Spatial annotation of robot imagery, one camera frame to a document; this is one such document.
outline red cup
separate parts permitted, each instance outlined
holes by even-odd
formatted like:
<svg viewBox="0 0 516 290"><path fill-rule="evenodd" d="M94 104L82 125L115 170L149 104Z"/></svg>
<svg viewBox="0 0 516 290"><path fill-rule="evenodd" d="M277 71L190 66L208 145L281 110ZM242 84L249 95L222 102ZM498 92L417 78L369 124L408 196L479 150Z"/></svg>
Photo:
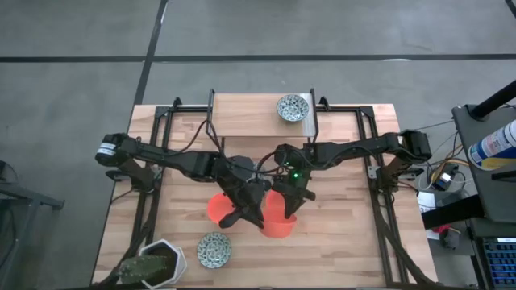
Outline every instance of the red cup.
<svg viewBox="0 0 516 290"><path fill-rule="evenodd" d="M233 208L233 203L222 193L216 194L208 202L208 217L217 225L221 219L223 219L227 214L232 213L233 210L235 210Z"/></svg>
<svg viewBox="0 0 516 290"><path fill-rule="evenodd" d="M265 197L265 207L268 209L283 209L285 210L285 198L281 193L270 190Z"/></svg>
<svg viewBox="0 0 516 290"><path fill-rule="evenodd" d="M298 218L294 214L285 218L285 208L267 207L264 211L264 220L264 229L260 229L260 232L265 237L286 238L296 226Z"/></svg>

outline concrete floor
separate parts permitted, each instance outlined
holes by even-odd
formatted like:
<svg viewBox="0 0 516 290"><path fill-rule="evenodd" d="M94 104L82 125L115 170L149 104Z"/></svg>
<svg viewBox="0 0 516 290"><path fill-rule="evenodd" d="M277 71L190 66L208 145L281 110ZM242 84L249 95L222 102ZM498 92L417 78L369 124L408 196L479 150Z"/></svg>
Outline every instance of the concrete floor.
<svg viewBox="0 0 516 290"><path fill-rule="evenodd" d="M0 0L0 57L144 56L158 5ZM515 28L504 0L179 0L168 4L156 54L516 53ZM0 160L23 186L66 200L61 212L38 216L17 288L89 283L113 188L94 152L104 134L127 129L142 67L0 63ZM516 60L153 64L143 103L203 104L210 88L315 87L332 103L394 103L407 129L446 121L453 106L479 102L514 76ZM428 130L432 147L453 131ZM474 283L464 256L435 263L445 284Z"/></svg>

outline blue and white can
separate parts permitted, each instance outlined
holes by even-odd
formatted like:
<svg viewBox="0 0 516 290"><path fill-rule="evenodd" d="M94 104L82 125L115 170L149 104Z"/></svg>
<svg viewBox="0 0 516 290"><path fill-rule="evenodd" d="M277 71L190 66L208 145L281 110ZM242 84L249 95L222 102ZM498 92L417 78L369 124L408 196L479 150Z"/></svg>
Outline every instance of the blue and white can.
<svg viewBox="0 0 516 290"><path fill-rule="evenodd" d="M516 120L473 144L468 149L468 157L483 170L516 163Z"/></svg>

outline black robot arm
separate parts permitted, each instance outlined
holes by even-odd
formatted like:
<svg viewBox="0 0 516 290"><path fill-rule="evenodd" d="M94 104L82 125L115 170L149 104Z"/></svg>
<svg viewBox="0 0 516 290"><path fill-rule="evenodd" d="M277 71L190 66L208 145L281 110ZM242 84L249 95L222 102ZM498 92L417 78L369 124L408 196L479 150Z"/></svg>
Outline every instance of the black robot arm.
<svg viewBox="0 0 516 290"><path fill-rule="evenodd" d="M312 170L327 170L344 160L390 153L396 156L387 166L378 168L374 175L377 188L397 190L397 178L412 164L431 158L427 135L416 130L386 133L381 137L350 143L305 143L302 149L289 144L279 145L274 160L289 168L289 173L274 180L273 190L285 198L285 216L289 217L306 199L315 200L315 193L306 189Z"/></svg>
<svg viewBox="0 0 516 290"><path fill-rule="evenodd" d="M243 218L263 228L260 204L264 183L252 178L254 163L248 157L226 158L217 151L174 151L120 133L104 137L95 159L101 165L118 168L131 178L134 188L148 193L156 189L156 173L140 167L135 160L174 168L198 182L217 182L235 207L219 225L227 228Z"/></svg>

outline patterned bowl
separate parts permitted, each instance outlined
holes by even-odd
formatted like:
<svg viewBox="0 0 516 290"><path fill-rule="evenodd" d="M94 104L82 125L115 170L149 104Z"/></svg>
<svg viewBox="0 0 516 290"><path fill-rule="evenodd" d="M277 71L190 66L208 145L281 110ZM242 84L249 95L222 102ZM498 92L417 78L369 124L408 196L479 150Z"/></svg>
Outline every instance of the patterned bowl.
<svg viewBox="0 0 516 290"><path fill-rule="evenodd" d="M197 245L197 257L202 266L216 269L224 266L231 256L231 242L221 233L209 233Z"/></svg>
<svg viewBox="0 0 516 290"><path fill-rule="evenodd" d="M286 95L277 102L277 113L289 122L299 122L308 115L308 102L299 95Z"/></svg>

